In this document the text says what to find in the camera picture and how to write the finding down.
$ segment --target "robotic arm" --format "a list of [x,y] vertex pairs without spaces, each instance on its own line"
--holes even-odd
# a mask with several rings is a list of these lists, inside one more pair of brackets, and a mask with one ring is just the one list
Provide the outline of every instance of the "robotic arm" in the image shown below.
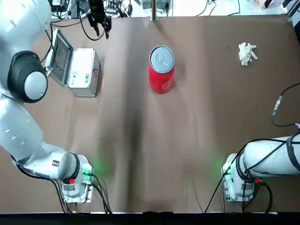
[[300,144],[295,143],[300,141],[300,136],[297,134],[293,138],[274,139],[285,142],[251,142],[246,145],[244,153],[239,156],[231,154],[221,168],[222,175],[227,171],[224,175],[226,200],[242,202],[243,197],[244,202],[251,200],[255,178],[300,175]]
[[66,202],[90,202],[93,167],[83,155],[43,142],[43,132],[24,108],[46,94],[48,82],[33,42],[48,27],[46,0],[0,0],[0,145],[27,173],[62,180]]

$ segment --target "brown table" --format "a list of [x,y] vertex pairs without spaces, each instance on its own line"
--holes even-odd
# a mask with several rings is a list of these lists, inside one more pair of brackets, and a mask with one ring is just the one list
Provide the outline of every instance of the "brown table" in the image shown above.
[[[45,142],[90,159],[106,181],[113,211],[205,210],[230,153],[251,139],[294,131],[271,124],[278,95],[299,81],[300,48],[284,15],[113,19],[112,26],[110,38],[97,42],[80,24],[62,29],[75,47],[93,47],[102,60],[96,98],[75,98],[49,79],[46,97],[26,107]],[[87,21],[85,27],[94,35]],[[238,59],[242,42],[257,45],[258,61],[248,67]],[[174,87],[163,95],[151,91],[147,77],[157,45],[176,58]],[[42,57],[48,46],[43,34],[34,51]],[[286,94],[278,122],[299,121],[299,96],[299,89]],[[0,154],[1,212],[60,211],[52,184],[23,176]],[[266,181],[272,211],[300,210],[300,179]],[[77,210],[103,211],[96,192],[92,200]],[[268,200],[261,188],[248,210],[265,211]],[[222,211],[222,201],[220,188],[209,211]],[[226,203],[226,210],[240,211],[240,203]]]

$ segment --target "white tissue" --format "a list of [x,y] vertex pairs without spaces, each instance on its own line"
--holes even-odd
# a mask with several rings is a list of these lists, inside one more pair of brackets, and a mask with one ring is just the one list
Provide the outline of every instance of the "white tissue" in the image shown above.
[[251,45],[250,43],[246,45],[246,42],[239,45],[240,62],[243,66],[247,66],[249,61],[252,62],[251,56],[253,56],[255,60],[258,59],[255,53],[252,51],[254,48],[256,48],[256,45]]

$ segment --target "red can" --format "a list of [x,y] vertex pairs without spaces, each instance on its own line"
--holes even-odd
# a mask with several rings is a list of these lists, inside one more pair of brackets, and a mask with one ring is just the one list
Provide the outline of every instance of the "red can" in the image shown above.
[[155,47],[149,57],[149,83],[157,93],[166,93],[172,88],[175,57],[166,46]]

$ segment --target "open aluminum case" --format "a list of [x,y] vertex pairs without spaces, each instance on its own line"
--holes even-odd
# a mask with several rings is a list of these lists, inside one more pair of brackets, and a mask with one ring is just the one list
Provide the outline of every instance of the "open aluminum case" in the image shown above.
[[61,86],[67,86],[77,97],[95,97],[101,71],[99,57],[93,48],[74,48],[60,29],[53,30],[51,49],[45,67]]

